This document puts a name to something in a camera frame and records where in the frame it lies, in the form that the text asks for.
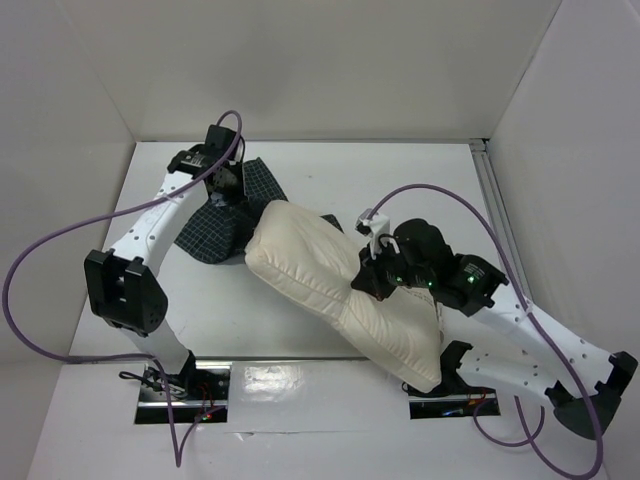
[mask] checkered fabric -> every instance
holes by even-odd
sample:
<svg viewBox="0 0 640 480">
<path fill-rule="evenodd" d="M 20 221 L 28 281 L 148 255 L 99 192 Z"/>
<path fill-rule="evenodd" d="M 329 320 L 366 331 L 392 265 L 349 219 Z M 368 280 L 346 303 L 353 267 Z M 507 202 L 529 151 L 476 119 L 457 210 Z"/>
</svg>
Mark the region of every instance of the checkered fabric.
<svg viewBox="0 0 640 480">
<path fill-rule="evenodd" d="M 242 254 L 269 202 L 287 200 L 260 158 L 244 162 L 242 176 L 245 198 L 241 202 L 226 205 L 208 199 L 178 235 L 176 245 L 196 260 L 215 264 Z M 342 231 L 333 215 L 322 218 Z"/>
</svg>

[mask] cushion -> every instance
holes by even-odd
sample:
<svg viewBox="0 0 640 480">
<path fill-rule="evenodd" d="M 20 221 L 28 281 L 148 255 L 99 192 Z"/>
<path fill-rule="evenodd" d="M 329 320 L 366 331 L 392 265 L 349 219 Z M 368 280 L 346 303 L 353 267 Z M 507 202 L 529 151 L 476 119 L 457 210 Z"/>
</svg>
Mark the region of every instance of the cushion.
<svg viewBox="0 0 640 480">
<path fill-rule="evenodd" d="M 353 290 L 360 247 L 316 213 L 271 202 L 246 247 L 249 269 L 366 357 L 422 392 L 440 383 L 440 329 L 428 290 L 379 302 Z"/>
</svg>

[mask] white table surface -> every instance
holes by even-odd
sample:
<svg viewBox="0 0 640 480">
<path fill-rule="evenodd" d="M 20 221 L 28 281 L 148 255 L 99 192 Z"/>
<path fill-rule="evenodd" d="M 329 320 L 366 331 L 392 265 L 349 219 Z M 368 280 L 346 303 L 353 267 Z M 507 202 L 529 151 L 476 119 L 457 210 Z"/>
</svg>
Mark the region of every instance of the white table surface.
<svg viewBox="0 0 640 480">
<path fill-rule="evenodd" d="M 139 143 L 117 208 L 147 201 L 156 193 L 171 158 L 191 143 Z M 345 233 L 359 243 L 356 218 L 391 190 L 425 182 L 447 187 L 485 212 L 468 145 L 387 143 L 249 142 L 245 159 L 260 156 L 291 202 L 321 214 L 333 213 Z M 464 207 L 435 192 L 413 191 L 389 202 L 383 213 L 392 228 L 413 217 L 441 228 L 454 251 L 475 253 L 498 265 L 497 254 L 480 224 Z M 112 222 L 105 247 L 134 223 Z M 289 303 L 256 278 L 241 257 L 205 265 L 173 246 L 159 281 L 169 297 L 168 321 L 198 357 L 289 358 L 355 357 L 355 351 L 323 320 Z M 445 309 L 447 338 L 502 348 L 477 322 Z M 85 304 L 73 341 L 73 354 L 132 351 L 116 329 Z"/>
<path fill-rule="evenodd" d="M 470 418 L 410 420 L 400 382 L 368 361 L 234 363 L 228 423 L 197 427 L 176 469 L 168 427 L 134 425 L 139 384 L 122 369 L 142 366 L 62 367 L 29 480 L 558 478 L 531 449 L 486 441 Z M 503 415 L 482 424 L 520 440 L 513 402 L 500 402 Z M 535 428 L 537 409 L 527 414 Z M 181 438 L 187 425 L 177 428 Z M 550 414 L 539 444 L 570 471 L 591 466 L 593 442 Z"/>
</svg>

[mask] black joint housing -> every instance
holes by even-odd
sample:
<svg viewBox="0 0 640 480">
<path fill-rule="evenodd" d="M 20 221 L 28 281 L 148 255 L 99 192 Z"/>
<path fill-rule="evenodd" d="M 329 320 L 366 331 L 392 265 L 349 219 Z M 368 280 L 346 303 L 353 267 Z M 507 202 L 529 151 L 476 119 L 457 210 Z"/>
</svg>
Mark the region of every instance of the black joint housing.
<svg viewBox="0 0 640 480">
<path fill-rule="evenodd" d="M 173 157 L 167 167 L 169 173 L 184 172 L 196 178 L 206 172 L 224 153 L 231 147 L 236 132 L 229 128 L 211 125 L 207 131 L 207 138 L 204 144 L 193 146 L 190 150 L 183 150 Z M 230 161 L 235 161 L 238 147 L 229 155 Z"/>
<path fill-rule="evenodd" d="M 457 254 L 455 260 L 456 268 L 451 275 L 431 289 L 433 298 L 467 317 L 482 308 L 493 307 L 491 296 L 499 285 L 509 284 L 506 275 L 476 255 Z"/>
<path fill-rule="evenodd" d="M 164 320 L 169 301 L 142 259 L 92 250 L 84 261 L 91 311 L 109 325 L 145 336 Z"/>
<path fill-rule="evenodd" d="M 598 382 L 595 386 L 598 392 L 589 397 L 596 411 L 598 423 L 604 433 L 622 401 L 622 393 L 633 378 L 638 367 L 638 361 L 627 352 L 619 352 L 609 358 L 613 370 L 607 383 Z M 595 440 L 595 431 L 589 418 L 584 398 L 573 397 L 560 383 L 545 392 L 554 405 L 553 415 L 566 428 L 576 435 L 588 440 Z"/>
</svg>

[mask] white wall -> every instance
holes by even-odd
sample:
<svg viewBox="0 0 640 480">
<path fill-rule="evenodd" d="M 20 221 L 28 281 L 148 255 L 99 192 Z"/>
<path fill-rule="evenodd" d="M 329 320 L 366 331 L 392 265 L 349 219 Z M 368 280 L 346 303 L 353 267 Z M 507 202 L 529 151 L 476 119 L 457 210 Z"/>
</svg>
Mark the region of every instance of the white wall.
<svg viewBox="0 0 640 480">
<path fill-rule="evenodd" d="M 54 1 L 0 2 L 0 276 L 43 234 L 110 210 L 133 138 Z M 11 302 L 31 338 L 68 351 L 84 300 L 82 259 L 105 226 L 37 252 Z M 2 478 L 24 478 L 60 366 L 0 322 Z"/>
<path fill-rule="evenodd" d="M 141 140 L 493 131 L 560 0 L 62 0 Z"/>
<path fill-rule="evenodd" d="M 640 357 L 640 1 L 564 0 L 490 142 L 536 300 Z M 640 380 L 606 435 L 637 476 Z"/>
</svg>

